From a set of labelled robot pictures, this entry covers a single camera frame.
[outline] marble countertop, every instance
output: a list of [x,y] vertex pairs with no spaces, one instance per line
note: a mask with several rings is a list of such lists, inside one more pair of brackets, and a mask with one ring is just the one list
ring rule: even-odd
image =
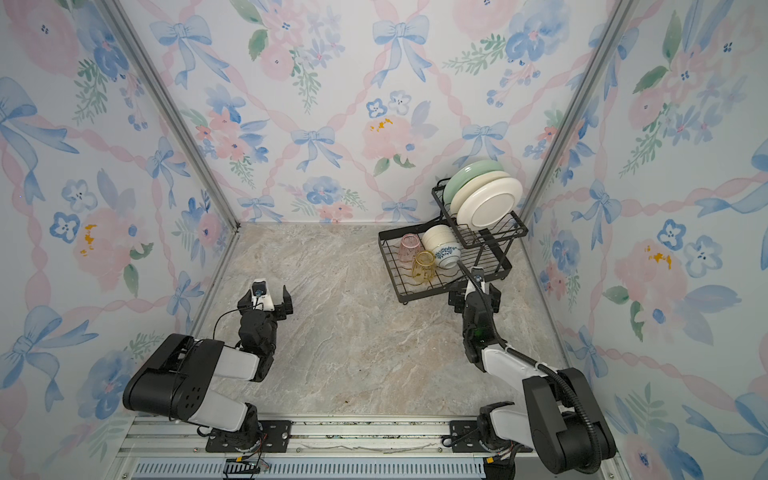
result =
[[[210,338],[216,318],[258,277],[267,278],[277,302],[287,286],[294,314],[279,323],[275,361],[262,383],[219,379],[211,386],[280,414],[477,415],[481,406],[520,398],[467,361],[462,318],[447,294],[398,303],[376,236],[393,227],[244,225],[198,336]],[[518,241],[509,276],[493,282],[502,292],[498,331],[526,355],[565,366]],[[239,327],[231,313],[216,337],[234,346]]]

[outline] glass cup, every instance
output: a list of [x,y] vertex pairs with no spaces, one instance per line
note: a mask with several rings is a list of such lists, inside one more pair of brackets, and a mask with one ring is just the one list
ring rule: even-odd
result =
[[422,241],[419,236],[408,233],[400,240],[400,248],[397,250],[397,260],[410,264],[419,252],[423,252]]
[[411,277],[416,283],[429,282],[435,276],[435,255],[424,251],[416,254],[413,260]]

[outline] dish rack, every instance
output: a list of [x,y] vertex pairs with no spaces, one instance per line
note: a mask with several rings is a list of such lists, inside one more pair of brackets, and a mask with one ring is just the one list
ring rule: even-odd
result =
[[507,277],[512,269],[512,264],[507,258],[512,241],[528,234],[528,228],[514,211],[504,215],[493,227],[480,231],[473,231],[468,225],[456,223],[449,213],[451,204],[446,205],[442,201],[442,193],[448,180],[450,179],[444,178],[432,188],[432,196],[440,208],[440,214],[436,218],[426,223],[379,232],[379,249],[395,288],[397,300],[403,305],[411,300],[446,293],[455,283],[466,281],[466,276],[457,265],[451,269],[435,268],[435,276],[429,282],[415,284],[411,278],[411,265],[402,264],[397,260],[400,239],[407,233],[414,233],[422,239],[424,232],[435,225],[448,225],[462,245],[462,263],[468,268],[481,267],[485,271],[486,280],[503,280]]

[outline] floral wallpaper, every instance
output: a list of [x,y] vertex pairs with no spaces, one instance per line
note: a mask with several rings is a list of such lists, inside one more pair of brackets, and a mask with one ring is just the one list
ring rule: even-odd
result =
[[123,6],[241,220],[335,223],[428,220],[485,157],[527,193],[614,2]]
[[101,478],[230,229],[94,4],[0,2],[2,478]]
[[768,478],[768,4],[640,0],[525,247],[635,480]]

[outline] green plate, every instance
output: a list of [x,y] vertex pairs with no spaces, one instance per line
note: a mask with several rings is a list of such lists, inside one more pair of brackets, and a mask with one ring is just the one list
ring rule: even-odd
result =
[[467,165],[466,167],[456,172],[456,175],[451,177],[451,180],[448,180],[448,183],[445,185],[445,189],[442,191],[442,202],[445,205],[450,204],[458,191],[461,190],[461,188],[464,187],[466,183],[471,179],[479,175],[487,174],[488,172],[497,170],[504,169],[496,160],[480,160],[473,164]]

